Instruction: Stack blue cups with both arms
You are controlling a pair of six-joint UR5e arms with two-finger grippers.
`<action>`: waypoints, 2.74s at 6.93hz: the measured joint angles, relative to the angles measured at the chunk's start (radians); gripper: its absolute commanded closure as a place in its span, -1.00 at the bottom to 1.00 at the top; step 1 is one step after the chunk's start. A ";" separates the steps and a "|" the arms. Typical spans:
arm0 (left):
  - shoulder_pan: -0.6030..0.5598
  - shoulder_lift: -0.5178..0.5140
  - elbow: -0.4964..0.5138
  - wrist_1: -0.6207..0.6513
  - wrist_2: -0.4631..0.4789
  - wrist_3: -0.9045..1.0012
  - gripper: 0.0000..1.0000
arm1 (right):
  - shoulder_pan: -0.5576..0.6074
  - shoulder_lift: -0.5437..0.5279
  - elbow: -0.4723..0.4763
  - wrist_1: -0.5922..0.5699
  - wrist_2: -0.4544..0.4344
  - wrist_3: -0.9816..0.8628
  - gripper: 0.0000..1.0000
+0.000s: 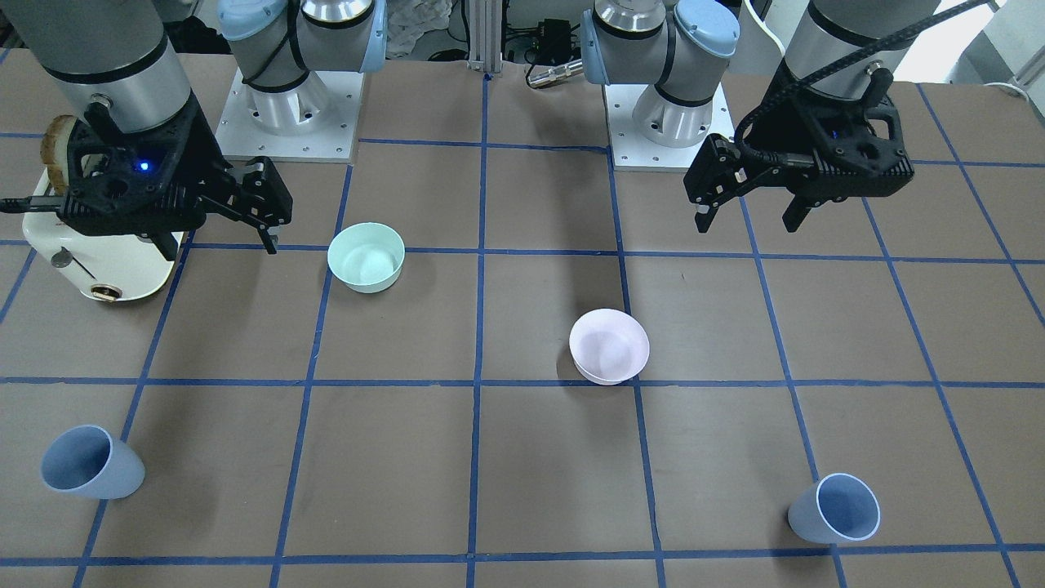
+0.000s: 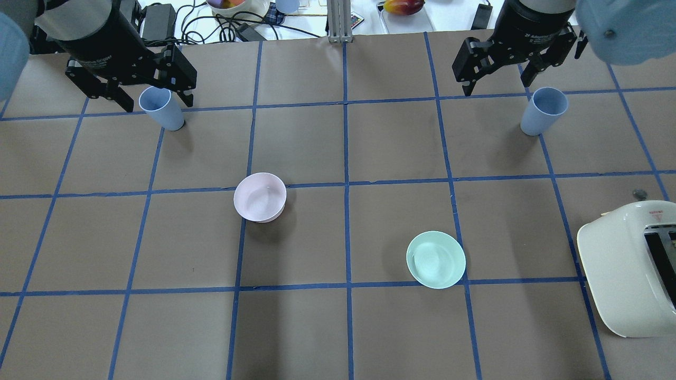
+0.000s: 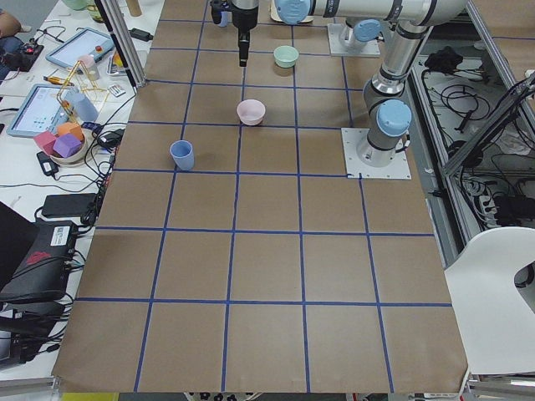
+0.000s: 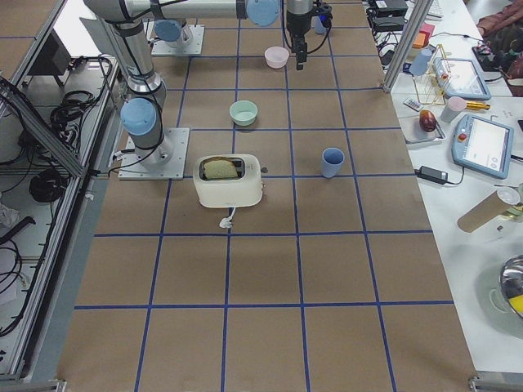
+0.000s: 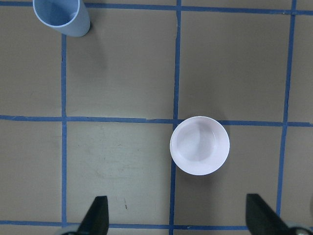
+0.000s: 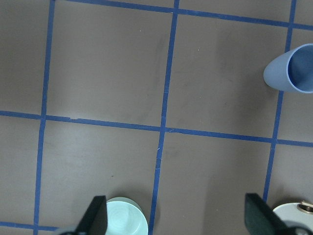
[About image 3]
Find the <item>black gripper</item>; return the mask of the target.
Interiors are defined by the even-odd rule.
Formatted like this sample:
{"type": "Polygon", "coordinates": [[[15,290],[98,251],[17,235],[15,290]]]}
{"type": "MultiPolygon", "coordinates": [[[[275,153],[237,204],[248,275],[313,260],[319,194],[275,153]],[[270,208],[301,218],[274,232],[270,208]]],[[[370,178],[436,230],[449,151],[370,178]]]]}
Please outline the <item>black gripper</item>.
{"type": "Polygon", "coordinates": [[[250,48],[250,30],[257,26],[257,0],[232,0],[232,23],[239,30],[239,66],[246,67],[250,48]]]}

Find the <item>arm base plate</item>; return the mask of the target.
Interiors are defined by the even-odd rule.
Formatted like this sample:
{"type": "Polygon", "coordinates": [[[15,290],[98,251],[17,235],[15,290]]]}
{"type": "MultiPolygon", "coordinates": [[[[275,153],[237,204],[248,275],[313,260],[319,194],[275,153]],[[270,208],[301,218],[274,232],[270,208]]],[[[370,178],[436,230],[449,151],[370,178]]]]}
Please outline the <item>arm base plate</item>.
{"type": "Polygon", "coordinates": [[[377,150],[368,141],[368,129],[342,128],[346,175],[350,179],[410,180],[403,140],[392,150],[377,150]]]}
{"type": "Polygon", "coordinates": [[[328,25],[329,50],[332,56],[378,58],[380,48],[377,37],[379,28],[365,28],[357,23],[351,28],[346,23],[330,23],[328,25]]]}

